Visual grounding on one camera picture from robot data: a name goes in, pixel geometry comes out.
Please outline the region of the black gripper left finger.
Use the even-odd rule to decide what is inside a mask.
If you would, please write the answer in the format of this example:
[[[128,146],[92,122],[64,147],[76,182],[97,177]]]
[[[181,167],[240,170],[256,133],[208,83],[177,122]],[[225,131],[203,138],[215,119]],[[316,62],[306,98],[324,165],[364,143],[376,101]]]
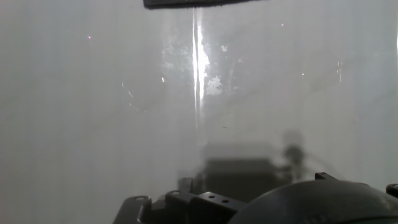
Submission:
[[[226,224],[246,204],[232,198],[205,192],[193,193],[193,179],[182,178],[178,189],[156,202],[148,196],[125,199],[114,224]]]

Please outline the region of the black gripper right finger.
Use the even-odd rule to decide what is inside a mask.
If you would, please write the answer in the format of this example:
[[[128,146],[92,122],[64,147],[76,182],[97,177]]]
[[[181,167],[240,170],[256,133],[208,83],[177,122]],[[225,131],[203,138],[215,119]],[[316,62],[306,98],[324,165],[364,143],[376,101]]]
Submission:
[[[336,180],[336,178],[325,173],[325,172],[317,172],[315,174],[315,180]],[[397,183],[387,185],[386,186],[386,194],[397,198],[398,197]]]

